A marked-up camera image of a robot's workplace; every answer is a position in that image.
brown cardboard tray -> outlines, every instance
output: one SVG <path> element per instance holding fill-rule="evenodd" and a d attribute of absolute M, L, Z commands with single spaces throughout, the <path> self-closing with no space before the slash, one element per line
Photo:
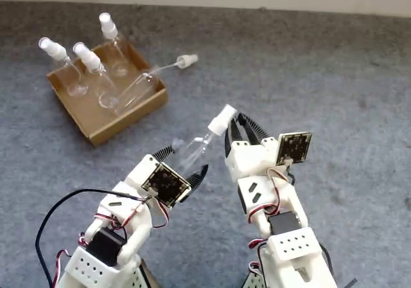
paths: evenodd
<path fill-rule="evenodd" d="M 104 45 L 99 45 L 95 47 L 93 51 L 104 62 L 106 47 Z M 147 61 L 130 43 L 128 43 L 128 54 L 131 63 L 133 63 L 137 70 L 141 71 L 150 68 Z M 76 60 L 75 63 L 80 68 L 84 69 L 84 65 L 79 60 Z M 86 95 L 81 97 L 69 96 L 66 88 L 62 87 L 60 81 L 60 79 L 64 77 L 65 73 L 62 68 L 47 75 L 57 97 L 76 122 L 84 136 L 87 137 L 94 146 L 107 141 L 129 125 L 158 109 L 164 105 L 168 99 L 166 87 L 161 79 L 159 79 L 157 92 L 153 96 L 127 111 L 125 114 L 116 116 L 98 105 L 97 98 L 93 92 L 89 91 Z M 116 79 L 114 82 L 117 86 L 123 85 L 123 87 L 130 83 L 130 81 L 121 81 L 121 79 Z"/>

bottle cap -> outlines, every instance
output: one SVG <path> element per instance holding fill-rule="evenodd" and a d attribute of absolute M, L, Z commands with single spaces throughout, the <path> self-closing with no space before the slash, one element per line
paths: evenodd
<path fill-rule="evenodd" d="M 229 126 L 232 117 L 236 114 L 237 110 L 231 107 L 229 104 L 225 105 L 224 109 L 216 116 L 208 125 L 208 129 L 221 136 L 223 132 Z"/>
<path fill-rule="evenodd" d="M 87 66 L 89 71 L 96 70 L 100 67 L 101 61 L 97 55 L 92 52 L 87 46 L 82 43 L 78 42 L 73 46 L 73 51 L 76 55 L 82 60 L 84 65 Z"/>
<path fill-rule="evenodd" d="M 98 18 L 100 20 L 101 30 L 103 32 L 104 37 L 110 40 L 115 39 L 118 35 L 118 31 L 113 20 L 111 20 L 110 14 L 101 13 Z"/>
<path fill-rule="evenodd" d="M 195 63 L 197 61 L 198 61 L 198 55 L 181 55 L 177 57 L 176 65 L 179 68 L 187 68 L 190 65 L 192 65 L 192 63 Z"/>
<path fill-rule="evenodd" d="M 39 40 L 39 47 L 56 61 L 61 61 L 67 57 L 66 49 L 59 43 L 53 42 L 48 37 L 42 37 Z"/>

clear plastic bottle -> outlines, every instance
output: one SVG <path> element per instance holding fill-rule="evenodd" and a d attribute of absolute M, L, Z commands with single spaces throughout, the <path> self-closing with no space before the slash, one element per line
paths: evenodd
<path fill-rule="evenodd" d="M 183 178 L 197 172 L 207 163 L 207 153 L 214 137 L 221 136 L 227 129 L 236 109 L 225 105 L 224 109 L 208 125 L 209 132 L 203 137 L 196 137 L 187 145 L 179 147 L 167 160 L 166 164 Z"/>
<path fill-rule="evenodd" d="M 139 103 L 153 96 L 156 92 L 159 79 L 149 73 L 142 73 L 119 96 L 113 108 L 114 114 L 120 116 Z"/>
<path fill-rule="evenodd" d="M 60 81 L 65 84 L 67 93 L 70 96 L 85 95 L 89 87 L 85 83 L 82 72 L 68 56 L 66 49 L 48 37 L 42 37 L 39 40 L 39 47 L 53 58 L 55 68 L 62 68 L 59 73 L 63 73 L 64 78 L 61 77 Z"/>
<path fill-rule="evenodd" d="M 118 96 L 118 104 L 113 109 L 114 114 L 118 116 L 122 115 L 134 106 L 153 96 L 159 84 L 157 75 L 162 70 L 175 66 L 186 68 L 197 61 L 197 55 L 181 55 L 173 64 L 160 68 L 155 67 L 148 72 L 142 73 Z"/>
<path fill-rule="evenodd" d="M 118 89 L 100 58 L 82 42 L 76 43 L 73 51 L 87 67 L 86 75 L 92 82 L 100 106 L 113 109 L 118 103 Z"/>
<path fill-rule="evenodd" d="M 105 61 L 109 73 L 117 77 L 125 77 L 135 67 L 128 60 L 127 42 L 117 30 L 109 13 L 101 13 L 99 16 L 101 30 L 107 40 L 107 60 Z"/>

gray carpet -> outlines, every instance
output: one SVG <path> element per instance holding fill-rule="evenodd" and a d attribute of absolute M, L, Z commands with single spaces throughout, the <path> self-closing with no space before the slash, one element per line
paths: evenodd
<path fill-rule="evenodd" d="M 51 90 L 48 36 L 70 48 L 100 40 L 108 11 L 158 65 L 198 53 L 185 71 L 164 72 L 170 102 L 93 148 Z M 34 250 L 40 222 L 66 193 L 111 189 L 147 153 L 204 132 L 230 103 L 269 133 L 313 131 L 307 162 L 293 166 L 297 193 L 328 248 L 340 287 L 411 282 L 411 20 L 267 10 L 98 4 L 0 3 L 0 287 L 45 287 Z M 49 268 L 92 221 L 98 194 L 53 216 L 42 239 Z M 153 231 L 142 256 L 164 287 L 239 287 L 247 242 L 223 141 L 203 186 Z"/>

black cable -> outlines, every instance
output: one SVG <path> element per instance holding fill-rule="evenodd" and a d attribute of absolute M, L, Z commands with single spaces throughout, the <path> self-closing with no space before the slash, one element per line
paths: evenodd
<path fill-rule="evenodd" d="M 291 185 L 295 186 L 295 176 L 291 172 L 287 172 L 288 176 L 291 177 Z"/>
<path fill-rule="evenodd" d="M 321 243 L 320 243 L 320 247 L 321 247 L 322 251 L 324 252 L 324 254 L 327 258 L 327 265 L 328 265 L 329 272 L 331 273 L 331 275 L 334 278 L 333 263 L 331 262 L 331 257 L 329 256 L 328 250 Z"/>
<path fill-rule="evenodd" d="M 358 280 L 354 278 L 344 288 L 351 288 Z"/>
<path fill-rule="evenodd" d="M 36 252 L 37 252 L 37 256 L 39 257 L 41 266 L 43 268 L 44 274 L 46 274 L 47 277 L 47 281 L 49 283 L 50 288 L 53 287 L 53 280 L 51 279 L 51 275 L 50 272 L 47 268 L 46 262 L 44 261 L 43 255 L 41 253 L 40 250 L 40 238 L 41 235 L 43 233 L 44 228 L 46 227 L 47 221 L 49 220 L 49 218 L 51 217 L 51 214 L 53 214 L 53 212 L 66 200 L 72 198 L 72 196 L 75 196 L 77 194 L 80 193 L 84 193 L 84 192 L 94 192 L 94 193 L 103 193 L 103 194 L 112 194 L 112 195 L 116 195 L 118 197 L 124 197 L 124 198 L 129 198 L 132 200 L 136 200 L 136 201 L 143 201 L 146 202 L 147 200 L 149 200 L 149 198 L 140 198 L 140 197 L 136 197 L 133 195 L 129 195 L 127 193 L 119 193 L 119 192 L 113 192 L 111 190 L 100 190 L 97 188 L 83 188 L 81 190 L 75 190 L 71 193 L 69 193 L 68 195 L 64 196 L 63 198 L 61 198 L 53 207 L 51 207 L 50 211 L 48 211 L 48 213 L 46 214 L 46 216 L 43 219 L 43 222 L 40 225 L 39 231 L 37 232 L 37 236 L 36 236 L 36 242 L 35 242 L 35 247 L 36 247 Z"/>
<path fill-rule="evenodd" d="M 123 230 L 123 232 L 124 232 L 124 239 L 125 239 L 125 241 L 126 241 L 126 243 L 127 243 L 127 232 L 126 232 L 126 227 L 122 226 L 122 227 L 121 227 L 121 229 L 122 229 L 122 230 Z"/>

